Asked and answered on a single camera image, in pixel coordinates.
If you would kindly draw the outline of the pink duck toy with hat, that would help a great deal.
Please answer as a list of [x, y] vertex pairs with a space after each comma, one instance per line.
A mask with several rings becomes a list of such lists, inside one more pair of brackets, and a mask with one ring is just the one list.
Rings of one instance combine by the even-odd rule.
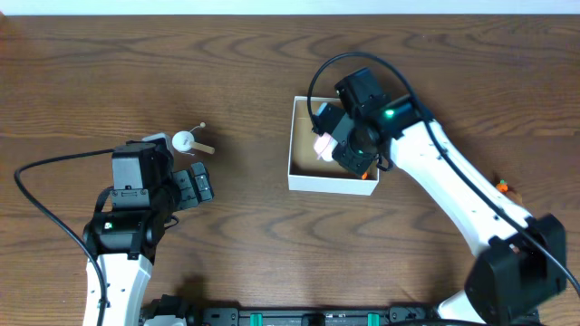
[[358, 176], [340, 164], [339, 156], [343, 154], [343, 146], [330, 134], [325, 133], [323, 136], [316, 136], [313, 149], [315, 155], [314, 170], [316, 172], [335, 175], [350, 174], [361, 180], [371, 179], [368, 170]]

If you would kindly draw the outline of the brown plush toy orange top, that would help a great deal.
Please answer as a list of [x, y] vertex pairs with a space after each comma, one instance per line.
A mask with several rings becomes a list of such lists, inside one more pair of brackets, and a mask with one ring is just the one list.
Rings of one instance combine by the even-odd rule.
[[496, 189], [517, 205], [519, 206], [524, 205], [523, 197], [513, 187], [511, 187], [504, 179], [500, 179], [497, 182]]

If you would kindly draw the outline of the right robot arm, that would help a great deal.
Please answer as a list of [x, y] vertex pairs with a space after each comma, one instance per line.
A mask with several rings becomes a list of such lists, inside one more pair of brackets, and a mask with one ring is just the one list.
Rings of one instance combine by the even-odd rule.
[[488, 182], [454, 147], [410, 91], [397, 100], [363, 68], [335, 84], [341, 104], [311, 110], [318, 149], [361, 177], [371, 164], [411, 176], [448, 215], [476, 261], [462, 291], [438, 304], [448, 321], [510, 325], [562, 293], [566, 231], [552, 215], [536, 218]]

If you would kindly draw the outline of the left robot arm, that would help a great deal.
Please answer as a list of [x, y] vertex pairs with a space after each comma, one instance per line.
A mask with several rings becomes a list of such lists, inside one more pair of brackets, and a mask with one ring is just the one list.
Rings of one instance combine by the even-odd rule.
[[129, 141], [111, 156], [113, 184], [99, 194], [83, 241], [87, 263], [86, 325], [160, 325], [189, 321], [184, 306], [140, 317], [157, 246], [178, 211], [213, 199], [208, 171], [200, 163], [177, 171], [163, 134]]

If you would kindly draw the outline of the white cardboard box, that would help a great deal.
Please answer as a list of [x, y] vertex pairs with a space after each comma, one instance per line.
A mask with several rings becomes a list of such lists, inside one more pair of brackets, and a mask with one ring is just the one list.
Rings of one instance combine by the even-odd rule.
[[379, 170], [369, 168], [365, 178], [348, 173], [335, 161], [325, 161], [314, 150], [305, 96], [295, 96], [287, 168], [288, 188], [330, 194], [369, 196], [379, 184]]

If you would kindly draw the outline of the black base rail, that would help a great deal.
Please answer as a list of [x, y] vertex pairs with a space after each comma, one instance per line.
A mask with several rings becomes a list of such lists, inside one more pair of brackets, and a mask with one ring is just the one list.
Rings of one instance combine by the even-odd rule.
[[163, 295], [140, 311], [139, 326], [387, 326], [387, 325], [482, 325], [466, 317], [441, 317], [422, 304], [382, 309], [251, 308], [219, 305], [200, 307], [180, 297]]

